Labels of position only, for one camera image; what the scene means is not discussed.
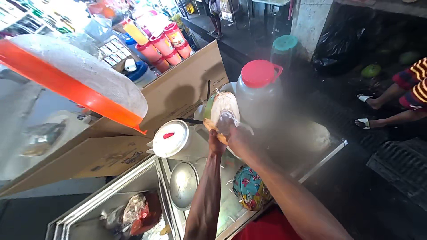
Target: blue plastic stool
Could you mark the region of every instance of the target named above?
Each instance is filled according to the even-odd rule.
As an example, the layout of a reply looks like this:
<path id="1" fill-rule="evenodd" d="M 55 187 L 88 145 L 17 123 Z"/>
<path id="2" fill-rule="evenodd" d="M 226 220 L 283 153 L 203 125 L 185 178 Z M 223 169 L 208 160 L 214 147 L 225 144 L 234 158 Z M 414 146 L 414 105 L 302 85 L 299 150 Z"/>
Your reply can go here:
<path id="1" fill-rule="evenodd" d="M 271 47 L 270 62 L 289 69 L 292 61 L 293 49 L 298 39 L 292 35 L 283 35 L 274 40 Z"/>

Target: black straw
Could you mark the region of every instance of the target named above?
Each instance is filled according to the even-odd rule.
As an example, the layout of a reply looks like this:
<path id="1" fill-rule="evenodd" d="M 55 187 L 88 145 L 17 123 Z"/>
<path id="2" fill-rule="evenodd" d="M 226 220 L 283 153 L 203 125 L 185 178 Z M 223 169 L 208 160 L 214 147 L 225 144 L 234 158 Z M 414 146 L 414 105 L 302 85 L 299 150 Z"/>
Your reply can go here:
<path id="1" fill-rule="evenodd" d="M 188 119 L 188 118 L 177 118 L 177 119 L 182 120 L 186 123 L 203 124 L 203 121 L 200 121 L 200 120 L 194 120 L 194 119 Z"/>
<path id="2" fill-rule="evenodd" d="M 210 97 L 211 97 L 211 81 L 208 80 L 208 98 L 206 99 L 206 101 L 208 101 Z"/>

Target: forearm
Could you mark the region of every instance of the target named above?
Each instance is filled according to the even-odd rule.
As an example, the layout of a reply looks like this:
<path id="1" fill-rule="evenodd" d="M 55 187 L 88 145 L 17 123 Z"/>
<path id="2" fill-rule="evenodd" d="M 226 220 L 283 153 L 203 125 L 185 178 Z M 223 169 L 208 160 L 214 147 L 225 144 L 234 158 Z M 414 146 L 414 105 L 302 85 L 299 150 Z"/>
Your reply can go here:
<path id="1" fill-rule="evenodd" d="M 191 202 L 184 240 L 213 240 L 216 237 L 221 200 L 220 162 L 220 153 L 209 153 L 203 176 Z"/>
<path id="2" fill-rule="evenodd" d="M 244 160 L 261 177 L 289 223 L 304 240 L 352 239 L 335 217 L 307 189 L 284 174 L 267 156 Z"/>

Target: concrete pillar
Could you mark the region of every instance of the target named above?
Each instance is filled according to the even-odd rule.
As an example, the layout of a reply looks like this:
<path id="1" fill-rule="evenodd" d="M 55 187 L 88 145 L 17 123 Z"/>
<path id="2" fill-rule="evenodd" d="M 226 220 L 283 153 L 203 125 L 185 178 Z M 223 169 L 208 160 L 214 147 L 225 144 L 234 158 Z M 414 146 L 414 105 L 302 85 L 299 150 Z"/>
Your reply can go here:
<path id="1" fill-rule="evenodd" d="M 291 35 L 298 38 L 297 55 L 311 60 L 333 0 L 296 0 Z"/>

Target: white sandal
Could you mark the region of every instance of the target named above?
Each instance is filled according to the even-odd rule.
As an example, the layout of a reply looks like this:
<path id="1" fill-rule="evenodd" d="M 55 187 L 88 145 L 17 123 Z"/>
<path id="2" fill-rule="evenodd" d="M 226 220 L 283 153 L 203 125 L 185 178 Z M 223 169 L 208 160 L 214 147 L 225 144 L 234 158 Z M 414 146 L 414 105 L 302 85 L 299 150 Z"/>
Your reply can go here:
<path id="1" fill-rule="evenodd" d="M 371 127 L 369 126 L 369 120 L 367 118 L 358 118 L 357 121 L 365 124 L 365 127 L 363 129 L 371 129 Z"/>
<path id="2" fill-rule="evenodd" d="M 362 102 L 366 102 L 366 100 L 368 100 L 371 97 L 374 97 L 374 96 L 359 95 L 357 98 Z"/>

